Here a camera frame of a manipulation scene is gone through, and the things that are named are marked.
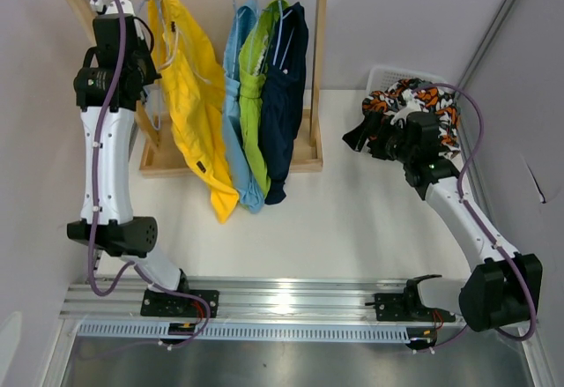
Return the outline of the yellow shorts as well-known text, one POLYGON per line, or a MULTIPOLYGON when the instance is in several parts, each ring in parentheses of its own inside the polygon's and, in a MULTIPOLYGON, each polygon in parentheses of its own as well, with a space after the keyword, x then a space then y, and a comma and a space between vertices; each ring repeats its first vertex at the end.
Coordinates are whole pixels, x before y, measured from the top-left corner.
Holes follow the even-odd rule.
POLYGON ((224 71, 209 37, 180 0, 152 0, 148 17, 149 26, 160 30, 160 53, 152 59, 159 67, 174 143, 207 185, 211 207, 224 223, 239 202, 221 133, 224 71))

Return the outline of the blue hanger of yellow shorts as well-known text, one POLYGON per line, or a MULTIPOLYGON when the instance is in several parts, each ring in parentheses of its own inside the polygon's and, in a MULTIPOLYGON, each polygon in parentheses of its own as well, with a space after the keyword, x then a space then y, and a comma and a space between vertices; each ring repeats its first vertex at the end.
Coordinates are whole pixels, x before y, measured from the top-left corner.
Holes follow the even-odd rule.
MULTIPOLYGON (((143 9, 148 8, 148 5, 151 1, 152 0, 142 0, 137 10, 139 12, 143 12, 143 9)), ((160 45, 159 45, 160 30, 158 28, 152 29, 151 27, 150 29, 153 34, 153 38, 155 40, 154 46, 151 47, 151 51, 153 55, 154 54, 158 55, 160 53, 160 45)), ((147 110, 151 112, 151 120, 150 120, 151 126, 155 130, 161 130, 164 104, 163 104, 160 82, 157 81, 154 87, 147 88, 146 91, 148 92, 148 94, 147 94, 147 103, 145 104, 145 107, 147 110)))

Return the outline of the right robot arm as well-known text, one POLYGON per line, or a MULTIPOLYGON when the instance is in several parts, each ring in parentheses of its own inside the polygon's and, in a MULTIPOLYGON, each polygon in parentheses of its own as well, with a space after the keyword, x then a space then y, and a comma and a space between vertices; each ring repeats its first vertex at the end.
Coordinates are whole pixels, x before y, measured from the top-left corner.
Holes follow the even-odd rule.
POLYGON ((441 155, 436 115, 412 112, 396 125, 389 115, 372 112, 343 136, 354 151, 366 147, 372 157, 398 161, 406 182, 442 219, 471 269, 467 279, 429 274, 409 279, 402 307, 412 319, 433 310, 459 315, 476 331, 503 332, 527 322, 525 341, 536 330, 543 266, 534 254, 522 254, 464 194, 462 173, 441 155))

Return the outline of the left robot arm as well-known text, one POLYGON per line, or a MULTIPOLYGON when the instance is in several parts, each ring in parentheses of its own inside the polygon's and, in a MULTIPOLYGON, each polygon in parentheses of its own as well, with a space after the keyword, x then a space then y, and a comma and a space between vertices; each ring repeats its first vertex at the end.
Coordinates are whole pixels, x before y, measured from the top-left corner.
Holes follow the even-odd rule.
POLYGON ((163 292, 160 306, 171 316, 190 308, 185 273, 157 246, 155 218, 136 216, 130 201, 129 148, 137 103, 145 87, 159 78, 151 59, 152 32, 138 17, 116 13, 93 20, 95 46, 85 53, 73 86, 85 134, 85 195, 77 221, 67 236, 87 249, 88 278, 99 296, 110 294, 95 284, 98 251, 124 262, 163 292))

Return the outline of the orange camouflage shorts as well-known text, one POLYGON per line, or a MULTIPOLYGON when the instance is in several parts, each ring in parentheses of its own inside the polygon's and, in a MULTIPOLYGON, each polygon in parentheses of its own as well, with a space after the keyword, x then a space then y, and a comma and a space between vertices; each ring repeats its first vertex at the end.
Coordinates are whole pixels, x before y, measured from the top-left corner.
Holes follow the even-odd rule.
POLYGON ((460 153, 458 124, 460 110, 454 94, 420 78, 403 78, 383 91, 373 91, 362 101, 365 117, 383 114, 384 124, 403 129, 409 114, 421 111, 434 114, 439 123, 441 156, 454 159, 460 153))

